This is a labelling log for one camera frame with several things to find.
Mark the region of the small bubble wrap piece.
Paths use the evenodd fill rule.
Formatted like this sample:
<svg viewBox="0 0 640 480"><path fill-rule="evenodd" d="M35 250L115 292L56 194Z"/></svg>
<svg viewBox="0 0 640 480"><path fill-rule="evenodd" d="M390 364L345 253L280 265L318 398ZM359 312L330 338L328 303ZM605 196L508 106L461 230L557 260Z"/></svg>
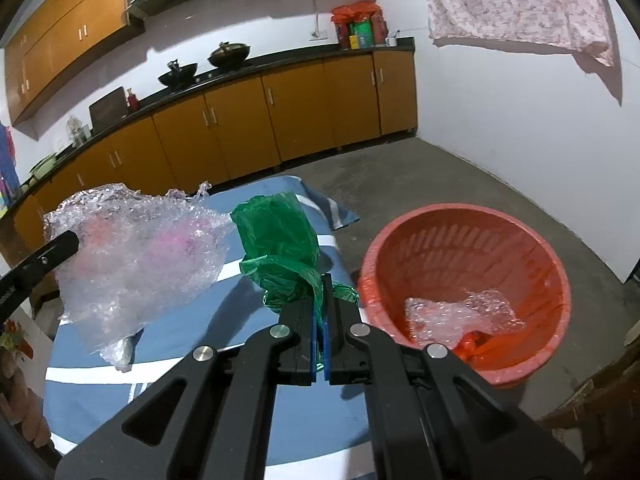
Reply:
<svg viewBox="0 0 640 480"><path fill-rule="evenodd" d="M525 327L501 292L495 289L467 292L460 301L433 301L410 297L405 300L411 338L424 347L442 344L454 350L472 333L509 335Z"/></svg>

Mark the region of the wooden stool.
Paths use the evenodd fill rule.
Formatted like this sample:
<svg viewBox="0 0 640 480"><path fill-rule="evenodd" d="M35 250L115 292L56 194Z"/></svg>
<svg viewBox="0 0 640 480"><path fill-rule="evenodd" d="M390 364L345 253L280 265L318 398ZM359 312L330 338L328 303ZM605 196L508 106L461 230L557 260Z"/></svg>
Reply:
<svg viewBox="0 0 640 480"><path fill-rule="evenodd" d="M582 382L540 420L556 440L577 431L587 479L639 477L639 345Z"/></svg>

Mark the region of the pink floral hanging cloth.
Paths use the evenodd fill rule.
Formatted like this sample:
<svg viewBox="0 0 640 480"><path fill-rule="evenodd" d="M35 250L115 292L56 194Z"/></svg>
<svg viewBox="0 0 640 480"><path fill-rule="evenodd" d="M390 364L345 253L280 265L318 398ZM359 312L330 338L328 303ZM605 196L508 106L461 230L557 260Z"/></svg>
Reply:
<svg viewBox="0 0 640 480"><path fill-rule="evenodd" d="M427 0L435 40L540 44L614 65L604 0Z"/></svg>

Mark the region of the red plastic basket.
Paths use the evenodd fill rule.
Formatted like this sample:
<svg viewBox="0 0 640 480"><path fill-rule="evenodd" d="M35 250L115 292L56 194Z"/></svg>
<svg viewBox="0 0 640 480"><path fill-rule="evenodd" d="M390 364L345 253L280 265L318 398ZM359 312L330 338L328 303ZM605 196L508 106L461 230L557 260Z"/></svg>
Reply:
<svg viewBox="0 0 640 480"><path fill-rule="evenodd" d="M491 385L525 382L558 350L570 324L570 283L551 245L517 218L470 204L435 204L390 222L368 247L358 292L366 320L414 348L409 297L455 302L496 290L522 330L488 338L469 358Z"/></svg>

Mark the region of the orange lower kitchen cabinets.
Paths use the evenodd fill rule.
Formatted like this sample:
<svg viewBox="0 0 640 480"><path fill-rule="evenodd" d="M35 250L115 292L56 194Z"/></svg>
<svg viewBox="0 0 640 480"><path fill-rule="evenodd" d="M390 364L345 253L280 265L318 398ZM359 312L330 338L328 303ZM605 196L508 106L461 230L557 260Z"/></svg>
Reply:
<svg viewBox="0 0 640 480"><path fill-rule="evenodd" d="M43 242L43 216L77 191L122 182L192 193L418 125L412 47L322 52L253 65L167 98L78 148L4 216L23 243Z"/></svg>

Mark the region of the black wok pan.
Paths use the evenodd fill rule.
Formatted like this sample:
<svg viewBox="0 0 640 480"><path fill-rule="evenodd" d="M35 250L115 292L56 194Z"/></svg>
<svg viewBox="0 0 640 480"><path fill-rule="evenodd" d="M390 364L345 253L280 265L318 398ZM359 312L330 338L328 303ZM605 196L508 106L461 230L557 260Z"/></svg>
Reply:
<svg viewBox="0 0 640 480"><path fill-rule="evenodd" d="M194 84L198 64L181 65L178 60L167 63L168 71L158 77L158 81L171 91L180 91Z"/></svg>

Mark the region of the black wok with lid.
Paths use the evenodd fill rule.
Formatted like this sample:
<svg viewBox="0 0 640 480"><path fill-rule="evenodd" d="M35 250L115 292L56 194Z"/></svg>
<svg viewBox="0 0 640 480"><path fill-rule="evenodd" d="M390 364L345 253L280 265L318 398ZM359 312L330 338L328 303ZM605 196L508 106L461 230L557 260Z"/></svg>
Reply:
<svg viewBox="0 0 640 480"><path fill-rule="evenodd" d="M250 54L250 46L240 42L224 41L213 51L208 62L218 70L238 70L241 68Z"/></svg>

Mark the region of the clear bubble wrap sheet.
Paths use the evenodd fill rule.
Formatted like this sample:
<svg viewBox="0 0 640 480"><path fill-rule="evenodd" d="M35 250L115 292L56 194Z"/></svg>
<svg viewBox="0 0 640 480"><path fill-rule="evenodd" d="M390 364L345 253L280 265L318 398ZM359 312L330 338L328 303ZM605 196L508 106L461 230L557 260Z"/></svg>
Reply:
<svg viewBox="0 0 640 480"><path fill-rule="evenodd" d="M47 240L76 234L78 251L55 271L62 318L85 348L126 373L134 338L149 323L209 289L234 224L195 195L146 195L122 183L67 197L44 217Z"/></svg>

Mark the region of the orange kitchen cabinets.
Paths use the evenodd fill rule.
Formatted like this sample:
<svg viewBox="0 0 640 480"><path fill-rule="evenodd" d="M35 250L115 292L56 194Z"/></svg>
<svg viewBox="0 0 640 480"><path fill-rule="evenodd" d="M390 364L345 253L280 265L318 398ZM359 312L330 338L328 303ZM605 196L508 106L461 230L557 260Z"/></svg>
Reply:
<svg viewBox="0 0 640 480"><path fill-rule="evenodd" d="M142 34L127 0L44 0L4 51L10 121L31 118L98 58Z"/></svg>
<svg viewBox="0 0 640 480"><path fill-rule="evenodd" d="M23 243L43 242L43 216L77 191L122 182L192 193L418 125L412 47L322 52L253 65L167 98L78 148L4 216Z"/></svg>

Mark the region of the orange upper kitchen cabinets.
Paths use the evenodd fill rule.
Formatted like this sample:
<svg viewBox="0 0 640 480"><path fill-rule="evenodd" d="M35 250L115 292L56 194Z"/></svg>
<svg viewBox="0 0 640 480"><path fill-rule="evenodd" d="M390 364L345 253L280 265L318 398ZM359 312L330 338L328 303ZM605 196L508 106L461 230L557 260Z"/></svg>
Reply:
<svg viewBox="0 0 640 480"><path fill-rule="evenodd" d="M31 118L98 58L142 34L127 0L44 0L4 51L10 121Z"/></svg>

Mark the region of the dark cutting board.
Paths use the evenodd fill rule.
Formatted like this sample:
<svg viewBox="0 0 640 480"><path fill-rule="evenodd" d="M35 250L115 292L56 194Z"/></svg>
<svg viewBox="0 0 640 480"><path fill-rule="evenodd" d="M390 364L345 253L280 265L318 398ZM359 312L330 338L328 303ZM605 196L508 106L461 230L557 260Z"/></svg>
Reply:
<svg viewBox="0 0 640 480"><path fill-rule="evenodd" d="M125 89L118 87L89 106L92 134L113 127L129 115Z"/></svg>

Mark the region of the red bag of groceries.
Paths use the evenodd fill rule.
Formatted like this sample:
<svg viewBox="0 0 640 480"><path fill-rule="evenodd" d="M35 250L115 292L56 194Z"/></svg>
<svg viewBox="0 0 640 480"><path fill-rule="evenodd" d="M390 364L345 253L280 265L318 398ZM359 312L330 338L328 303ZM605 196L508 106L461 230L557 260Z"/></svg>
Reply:
<svg viewBox="0 0 640 480"><path fill-rule="evenodd" d="M331 21L342 49L360 50L386 45L388 28L383 10L371 1L358 1L337 6Z"/></svg>

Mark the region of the red bottle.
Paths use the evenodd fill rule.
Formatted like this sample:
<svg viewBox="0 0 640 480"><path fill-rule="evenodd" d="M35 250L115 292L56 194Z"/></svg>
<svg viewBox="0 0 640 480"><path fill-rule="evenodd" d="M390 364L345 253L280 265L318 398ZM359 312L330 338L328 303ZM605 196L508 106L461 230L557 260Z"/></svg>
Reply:
<svg viewBox="0 0 640 480"><path fill-rule="evenodd" d="M140 110L139 100L131 88L128 88L126 90L126 98L128 103L128 110L130 111L130 113L134 113Z"/></svg>

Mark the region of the dark green plastic bag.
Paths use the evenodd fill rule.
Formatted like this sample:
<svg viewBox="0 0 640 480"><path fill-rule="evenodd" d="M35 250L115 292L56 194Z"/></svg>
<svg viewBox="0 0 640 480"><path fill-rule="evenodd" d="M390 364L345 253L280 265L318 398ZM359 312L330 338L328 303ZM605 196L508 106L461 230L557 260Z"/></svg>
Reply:
<svg viewBox="0 0 640 480"><path fill-rule="evenodd" d="M240 271L262 289L262 303L280 313L288 304L309 300L321 318L318 235L296 195L256 195L236 206L231 220L245 252Z"/></svg>

